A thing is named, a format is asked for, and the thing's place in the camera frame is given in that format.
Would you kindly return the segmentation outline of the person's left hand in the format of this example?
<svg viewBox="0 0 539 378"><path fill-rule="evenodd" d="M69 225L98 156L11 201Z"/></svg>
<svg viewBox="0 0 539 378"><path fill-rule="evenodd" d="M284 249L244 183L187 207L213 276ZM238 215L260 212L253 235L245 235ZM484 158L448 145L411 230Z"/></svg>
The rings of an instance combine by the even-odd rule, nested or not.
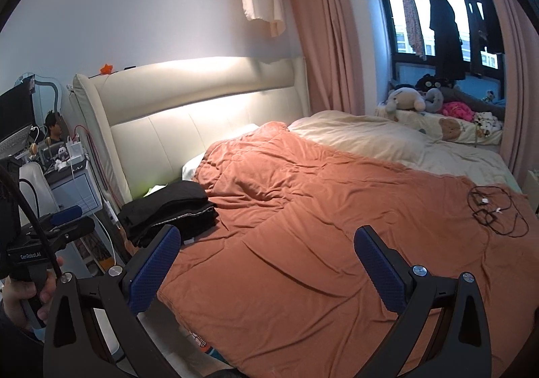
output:
<svg viewBox="0 0 539 378"><path fill-rule="evenodd" d="M36 315L43 323L46 323L56 288L56 276L53 269L47 271L46 283L40 291L36 290L33 282L16 281L7 277L3 289L3 308L6 317L19 329L31 330L32 325L25 314L22 301L28 301L38 294L42 306Z"/></svg>

